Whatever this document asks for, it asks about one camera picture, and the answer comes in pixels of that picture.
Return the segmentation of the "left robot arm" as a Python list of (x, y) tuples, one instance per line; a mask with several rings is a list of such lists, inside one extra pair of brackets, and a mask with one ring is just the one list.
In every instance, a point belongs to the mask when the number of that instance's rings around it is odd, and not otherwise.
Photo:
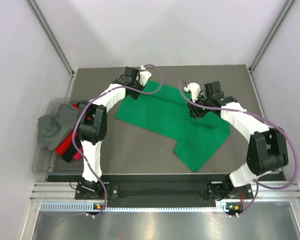
[(80, 187), (86, 189), (92, 198), (104, 194), (104, 184), (101, 183), (101, 146), (108, 130), (107, 113), (127, 96), (138, 99), (151, 76), (145, 66), (140, 69), (126, 67), (124, 73), (97, 98), (79, 104), (78, 123), (75, 126), (84, 160)]

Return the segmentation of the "green t shirt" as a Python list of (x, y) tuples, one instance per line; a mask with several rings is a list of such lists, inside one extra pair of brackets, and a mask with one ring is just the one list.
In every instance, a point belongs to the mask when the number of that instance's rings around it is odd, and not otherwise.
[(137, 100), (126, 97), (115, 118), (176, 140), (174, 153), (193, 172), (198, 171), (224, 144), (229, 123), (209, 112), (190, 117), (187, 102), (175, 87), (149, 81)]

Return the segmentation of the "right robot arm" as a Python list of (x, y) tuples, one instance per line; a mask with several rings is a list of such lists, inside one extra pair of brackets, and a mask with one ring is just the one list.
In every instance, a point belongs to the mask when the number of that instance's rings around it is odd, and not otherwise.
[(242, 187), (259, 177), (288, 165), (287, 142), (276, 128), (247, 114), (232, 96), (225, 96), (218, 81), (206, 83), (204, 89), (194, 82), (183, 88), (190, 94), (187, 102), (189, 115), (200, 119), (213, 113), (233, 126), (248, 142), (246, 162), (226, 175), (220, 185), (209, 185), (209, 194), (215, 200), (235, 198)]

